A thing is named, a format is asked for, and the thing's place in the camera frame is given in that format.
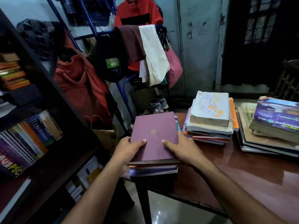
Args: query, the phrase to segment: white book with drawing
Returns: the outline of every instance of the white book with drawing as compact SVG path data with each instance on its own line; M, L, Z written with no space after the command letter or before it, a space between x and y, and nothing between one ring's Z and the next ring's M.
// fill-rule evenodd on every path
M227 127L229 116L228 93L197 92L190 122Z

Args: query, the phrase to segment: green tag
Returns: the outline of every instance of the green tag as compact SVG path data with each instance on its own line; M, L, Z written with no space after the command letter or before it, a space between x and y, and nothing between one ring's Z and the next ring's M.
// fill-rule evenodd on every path
M106 59L107 68L114 68L119 66L119 59L117 57Z

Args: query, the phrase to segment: clothes rack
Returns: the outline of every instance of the clothes rack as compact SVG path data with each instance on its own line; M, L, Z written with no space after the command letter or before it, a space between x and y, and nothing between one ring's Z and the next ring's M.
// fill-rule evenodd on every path
M78 0L78 1L79 1L79 4L80 4L80 7L83 9L83 11L84 11L84 13L85 13L85 15L86 15L86 17L87 17L87 19L88 19L88 23L89 23L90 29L92 30L92 34L84 35L84 36L80 36L80 37L76 37L76 38L74 38L74 37L72 36L70 30L69 30L68 27L66 26L65 22L63 21L62 17L60 16L59 12L57 11L57 9L56 9L54 3L52 2L52 0L47 0L47 1L48 1L49 5L50 5L51 9L53 10L54 14L57 16L59 22L60 22L60 23L62 24L62 26L66 29L66 32L68 33L68 35L69 35L71 41L73 42L75 48L78 49L78 50L80 50L80 48L79 48L79 46L78 46L78 44L77 44L77 42L76 42L75 40L80 40L80 39L82 39L82 38L88 38L88 37L95 37L95 39L96 39L96 41L97 41L97 40L99 39L99 37L98 37L99 35L105 35L105 34L111 34L111 33L112 33L111 30L102 31L102 32L97 32L97 29L96 29L96 27L95 27L95 25L94 25L94 23L93 23L93 21L92 21L90 15L89 15L88 11L87 11L87 8L86 8L86 6L85 6L83 0ZM137 74L134 74L134 75L130 76L129 78L127 78L127 79L125 80L125 82L123 83L123 87L121 87L121 85L120 85L119 82L116 82L116 86L117 86L117 88L118 88L118 90L119 90L119 93L121 94L121 97L122 97L123 101L125 102L125 105L126 105L126 107L127 107L127 109L128 109L128 112L129 112L129 114L130 114L130 116L131 116L131 118L132 118L132 123L134 123L135 118L134 118L133 113L132 113L132 110L131 110L131 108L130 108L130 106L129 106L129 100L128 100L128 97L127 97L127 95L126 95L126 84L127 84L127 82L128 82L130 79L132 79L132 78L135 77L136 75L137 75Z

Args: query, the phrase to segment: pink bag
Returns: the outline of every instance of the pink bag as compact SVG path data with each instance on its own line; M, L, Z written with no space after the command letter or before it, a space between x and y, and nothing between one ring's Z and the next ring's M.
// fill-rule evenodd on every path
M183 69L182 69L180 59L176 56L172 48L170 48L168 51L165 51L165 53L170 65L170 70L168 71L166 78L167 78L167 83L169 85L169 88L171 88L174 86L174 84L176 84L178 79L181 77L183 73Z

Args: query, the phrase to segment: hand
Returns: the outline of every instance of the hand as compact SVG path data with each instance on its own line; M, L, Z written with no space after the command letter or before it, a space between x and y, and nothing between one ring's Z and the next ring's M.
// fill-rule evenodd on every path
M120 140L118 145L115 148L113 156L111 157L110 161L120 164L122 167L125 167L134 157L136 152L139 150L140 147L146 144L146 140L143 139L138 142L130 143L131 137L124 137Z
M162 140L162 143L170 151L172 151L176 157L181 161L197 166L198 163L208 161L199 147L194 143L192 138L187 138L182 132L178 131L178 145L175 145L167 140Z

